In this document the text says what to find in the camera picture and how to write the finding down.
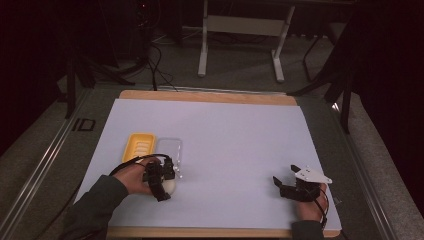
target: black cable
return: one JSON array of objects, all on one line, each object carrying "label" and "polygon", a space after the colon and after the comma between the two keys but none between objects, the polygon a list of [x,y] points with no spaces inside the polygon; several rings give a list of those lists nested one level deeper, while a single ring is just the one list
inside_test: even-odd
[{"label": "black cable", "polygon": [[149,66],[150,66],[150,71],[152,72],[152,85],[153,85],[153,90],[157,91],[158,90],[158,86],[156,85],[156,77],[155,77],[155,72],[156,72],[156,68],[153,68],[152,65],[150,64],[150,61],[148,62]]},{"label": "black cable", "polygon": [[[307,189],[304,189],[304,190],[306,191],[306,193],[308,193],[309,197],[312,198],[311,192],[309,192]],[[327,209],[324,211],[321,204],[319,204],[316,198],[313,198],[313,201],[315,202],[315,204],[318,206],[319,210],[322,213],[321,227],[322,227],[322,230],[324,230],[325,225],[327,224],[327,213],[328,213],[328,209],[330,208],[330,205],[329,205],[327,194],[321,188],[320,188],[320,191],[324,193],[325,199],[327,201]]]},{"label": "black cable", "polygon": [[113,169],[112,172],[110,172],[109,176],[113,176],[115,173],[119,172],[119,170],[126,168],[129,165],[134,164],[137,161],[140,161],[142,159],[149,158],[149,157],[164,157],[164,158],[168,158],[168,159],[170,158],[168,155],[159,154],[159,153],[144,155],[144,156],[141,156],[141,157],[138,156],[138,157],[135,157],[135,158],[128,160],[124,163],[121,163],[119,166],[117,166],[115,169]]},{"label": "black cable", "polygon": [[[163,86],[163,85],[169,85],[169,86],[171,86],[176,92],[178,92],[178,89],[171,83],[173,80],[174,80],[174,76],[172,76],[171,74],[169,74],[169,73],[165,73],[165,72],[162,72],[162,71],[160,71],[159,70],[159,68],[157,68],[156,69],[156,71],[159,73],[159,75],[163,78],[163,80],[165,81],[165,83],[159,83],[159,84],[157,84],[157,86]],[[168,75],[168,76],[170,76],[171,77],[171,80],[168,80],[168,79],[166,79],[166,77],[165,76],[163,76],[163,75]]]},{"label": "black cable", "polygon": [[156,62],[156,65],[159,65],[159,62],[162,59],[162,51],[158,47],[156,47],[154,44],[151,44],[151,46],[159,52],[159,59]]},{"label": "black cable", "polygon": [[80,189],[82,184],[82,181],[78,184],[78,186],[73,191],[71,197],[66,201],[65,205],[60,209],[60,211],[56,214],[56,216],[47,224],[47,226],[34,238],[34,240],[39,239],[41,236],[43,236],[47,230],[53,225],[54,222],[62,215],[62,213],[65,211],[66,207],[68,207],[69,203],[74,199],[75,195],[77,194],[78,190]]}]

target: white table leg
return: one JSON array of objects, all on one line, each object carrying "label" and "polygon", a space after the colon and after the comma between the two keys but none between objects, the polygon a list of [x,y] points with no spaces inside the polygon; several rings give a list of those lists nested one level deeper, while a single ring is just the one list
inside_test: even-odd
[{"label": "white table leg", "polygon": [[284,45],[284,41],[287,37],[287,32],[288,32],[289,27],[290,27],[290,22],[291,22],[291,18],[293,16],[293,13],[294,13],[294,9],[295,9],[294,6],[290,7],[290,10],[289,10],[289,13],[287,14],[286,20],[284,21],[284,24],[281,28],[281,34],[279,36],[279,42],[278,42],[277,49],[271,51],[272,61],[274,63],[274,71],[275,71],[275,76],[276,76],[277,82],[283,82],[284,81],[283,69],[281,68],[280,54],[281,54],[281,49],[283,48],[283,45]]},{"label": "white table leg", "polygon": [[199,77],[206,76],[206,64],[208,60],[208,0],[203,1],[203,29],[202,29],[202,50],[200,52]]}]

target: white paper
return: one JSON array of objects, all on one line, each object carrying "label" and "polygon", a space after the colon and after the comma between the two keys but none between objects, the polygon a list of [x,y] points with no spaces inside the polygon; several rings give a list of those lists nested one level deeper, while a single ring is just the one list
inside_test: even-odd
[{"label": "white paper", "polygon": [[[184,177],[167,201],[127,197],[109,226],[290,229],[294,201],[272,177],[294,186],[291,164],[322,172],[300,107],[117,99],[77,199],[121,163],[134,132],[181,139]],[[327,195],[326,229],[340,230]]]}]

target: gray carpet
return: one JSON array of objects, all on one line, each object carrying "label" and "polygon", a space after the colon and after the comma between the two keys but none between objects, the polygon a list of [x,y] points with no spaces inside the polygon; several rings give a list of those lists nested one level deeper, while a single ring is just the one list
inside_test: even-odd
[{"label": "gray carpet", "polygon": [[[231,45],[222,43],[226,38],[211,36],[207,75],[204,78],[197,76],[199,38],[188,38],[182,46],[172,44],[169,39],[161,39],[161,43],[156,46],[161,50],[158,70],[162,74],[157,74],[156,80],[158,83],[165,83],[165,79],[172,80],[172,85],[180,90],[201,88],[252,92],[287,92],[308,84],[300,61],[311,41],[299,37],[286,40],[281,57],[286,81],[277,83],[270,55],[270,48],[276,44],[275,38],[268,38],[261,44]],[[331,48],[326,39],[322,39],[314,48],[308,58],[312,75],[322,67]],[[159,51],[151,49],[154,62],[158,61],[159,56]],[[78,118],[96,121],[93,131],[70,130],[67,133],[44,181],[17,224],[12,239],[35,239],[41,233],[43,234],[39,239],[57,238],[66,209],[57,219],[55,217],[67,201],[72,199],[84,177],[113,100],[123,89],[151,88],[152,77],[148,68],[126,76],[129,81],[137,83],[133,87],[118,85],[100,75],[97,77],[98,83],[94,89],[78,88],[79,96],[85,96],[85,99],[73,120],[64,121],[64,103],[52,104],[1,157],[0,218],[4,219],[62,124],[72,127]],[[169,84],[165,85],[167,87],[161,89],[173,90]],[[298,98],[298,102],[304,110],[324,171],[334,180],[330,187],[333,196],[340,201],[337,211],[347,236],[349,239],[385,239],[370,210],[367,192],[364,192],[364,186],[358,181],[363,178],[355,171],[359,158],[360,164],[367,169],[365,175],[370,177],[368,180],[376,190],[379,203],[389,218],[397,239],[422,239],[422,216],[415,208],[384,144],[363,110],[360,98],[354,95],[352,99],[349,119],[351,134],[342,134],[337,113],[321,99],[326,87]]]}]

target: hand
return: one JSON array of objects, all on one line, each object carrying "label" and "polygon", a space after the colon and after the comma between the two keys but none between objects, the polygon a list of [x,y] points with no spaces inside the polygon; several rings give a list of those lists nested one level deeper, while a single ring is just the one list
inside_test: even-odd
[{"label": "hand", "polygon": [[[317,201],[325,211],[328,208],[327,199],[324,195],[325,191],[327,190],[327,185],[321,183],[320,188],[322,191],[320,191],[320,196],[317,198]],[[296,207],[297,215],[299,216],[300,220],[312,220],[318,222],[321,221],[322,212],[315,202],[296,202]]]},{"label": "hand", "polygon": [[119,170],[113,176],[118,179],[128,190],[128,194],[144,193],[152,194],[149,186],[143,183],[143,173],[149,162],[160,161],[155,157],[143,159],[140,163],[134,163]]}]

